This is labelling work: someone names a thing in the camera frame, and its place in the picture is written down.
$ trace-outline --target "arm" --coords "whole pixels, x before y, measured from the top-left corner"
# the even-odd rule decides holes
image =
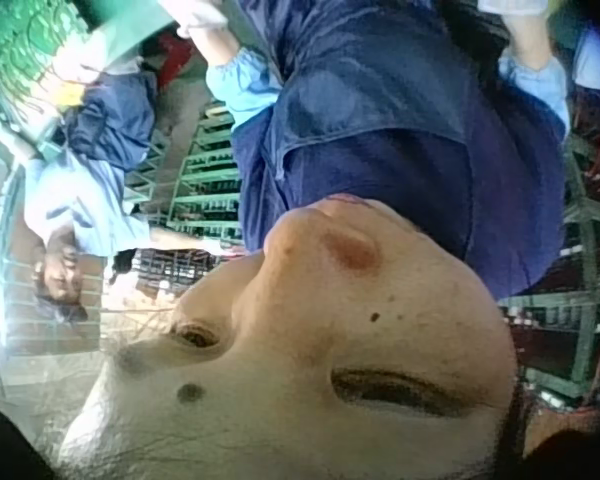
[[[207,85],[233,115],[234,129],[275,104],[282,90],[280,82],[262,55],[242,48],[233,33],[222,26],[226,18],[217,9],[217,2],[160,3],[180,23],[180,33],[191,38],[209,63]]]
[[[151,227],[150,248],[155,250],[205,250],[215,256],[234,256],[244,253],[243,249],[223,249],[220,240],[196,238],[187,234]]]
[[[511,45],[500,57],[500,76],[520,90],[544,102],[569,132],[567,75],[551,52],[543,16],[504,16]]]
[[[38,183],[46,163],[33,145],[2,122],[0,122],[0,142],[13,155],[13,170],[17,170],[20,165],[23,165],[26,170],[24,218],[29,228],[37,231],[36,226],[39,223],[37,216],[40,212],[36,207],[36,198],[39,193]]]

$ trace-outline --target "hand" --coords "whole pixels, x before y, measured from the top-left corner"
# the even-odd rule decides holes
[[[213,238],[205,238],[202,240],[202,249],[209,252],[215,257],[237,257],[246,255],[247,251],[244,247],[229,247],[222,248],[222,242]]]

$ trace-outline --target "sleeve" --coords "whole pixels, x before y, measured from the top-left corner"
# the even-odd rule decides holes
[[[41,192],[38,188],[42,172],[47,164],[40,158],[32,158],[25,167],[25,190],[24,190],[24,220],[27,226],[33,231],[37,229],[37,217],[43,211],[38,207],[38,200]]]
[[[555,57],[544,69],[536,71],[520,65],[511,49],[506,48],[498,61],[498,71],[504,81],[546,104],[564,124],[566,137],[571,127],[567,107],[567,74]]]
[[[261,54],[242,48],[228,64],[207,70],[207,86],[226,103],[235,119],[234,129],[278,100],[282,85]]]
[[[147,217],[141,214],[125,215],[115,238],[118,252],[135,248],[149,248],[151,234]]]

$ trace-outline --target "light blue shirt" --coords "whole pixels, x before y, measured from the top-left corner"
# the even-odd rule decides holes
[[[535,71],[520,65],[505,49],[498,62],[500,76],[520,90],[541,100],[562,120],[568,133],[567,74],[556,58],[542,70]],[[233,128],[248,122],[273,105],[282,85],[271,73],[261,54],[243,48],[227,65],[207,70],[207,85],[211,93],[226,103],[233,115]]]
[[[149,247],[147,219],[122,209],[122,170],[68,149],[48,164],[32,159],[26,170],[25,222],[45,245],[56,229],[71,224],[82,253],[110,257]]]

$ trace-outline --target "shelving unit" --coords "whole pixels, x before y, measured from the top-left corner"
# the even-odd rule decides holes
[[[595,148],[572,134],[565,146],[567,169],[567,239],[562,258],[545,278],[520,296],[500,302],[509,309],[526,310],[538,324],[530,330],[540,335],[571,335],[573,357],[568,375],[527,368],[527,380],[571,398],[591,388],[596,345],[600,335],[600,200],[591,198],[587,168]]]
[[[158,169],[164,162],[169,144],[169,139],[159,130],[154,130],[147,159],[125,178],[125,201],[145,203],[153,198]]]
[[[209,106],[185,158],[171,201],[167,226],[190,235],[242,244],[238,221],[240,176],[233,161],[233,117]]]

